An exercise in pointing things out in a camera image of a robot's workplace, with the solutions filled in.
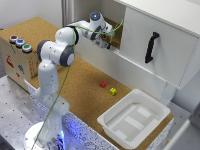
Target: black joint ring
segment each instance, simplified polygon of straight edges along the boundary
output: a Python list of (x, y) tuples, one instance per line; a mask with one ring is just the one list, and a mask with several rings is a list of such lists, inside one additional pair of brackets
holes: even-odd
[(70, 27), (70, 28), (74, 29), (75, 34), (76, 34), (76, 41), (75, 41), (75, 45), (76, 45), (79, 40), (79, 34), (78, 34), (78, 31), (76, 30), (76, 27), (75, 26), (66, 26), (66, 27)]

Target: blue lid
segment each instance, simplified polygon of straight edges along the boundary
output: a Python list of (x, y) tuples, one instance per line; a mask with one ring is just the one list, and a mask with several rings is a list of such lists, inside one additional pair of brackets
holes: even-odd
[(18, 43), (24, 43), (24, 40), (17, 40)]

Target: red cube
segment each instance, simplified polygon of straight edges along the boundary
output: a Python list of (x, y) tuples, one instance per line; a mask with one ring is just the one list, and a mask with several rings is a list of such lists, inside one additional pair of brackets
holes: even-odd
[(100, 86), (101, 86), (102, 88), (105, 88), (105, 87), (106, 87), (106, 82), (105, 82), (105, 81), (101, 81), (101, 82), (100, 82)]

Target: white cabinet door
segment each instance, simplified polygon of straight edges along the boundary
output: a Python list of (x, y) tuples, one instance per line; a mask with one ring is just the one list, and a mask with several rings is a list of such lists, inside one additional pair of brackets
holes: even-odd
[[(153, 60), (146, 64), (145, 56), (153, 32), (160, 36), (154, 40)], [(120, 54), (177, 86), (197, 41), (196, 36), (126, 8)]]

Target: cabinet handle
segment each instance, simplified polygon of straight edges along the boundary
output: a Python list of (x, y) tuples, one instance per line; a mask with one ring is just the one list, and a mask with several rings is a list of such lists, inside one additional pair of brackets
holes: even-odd
[(147, 53), (145, 57), (145, 63), (148, 64), (150, 61), (153, 60), (153, 57), (151, 56), (152, 50), (153, 50), (153, 45), (154, 45), (154, 40), (158, 38), (160, 35), (156, 32), (153, 32), (153, 36), (151, 37), (149, 41), (149, 45), (147, 48)]

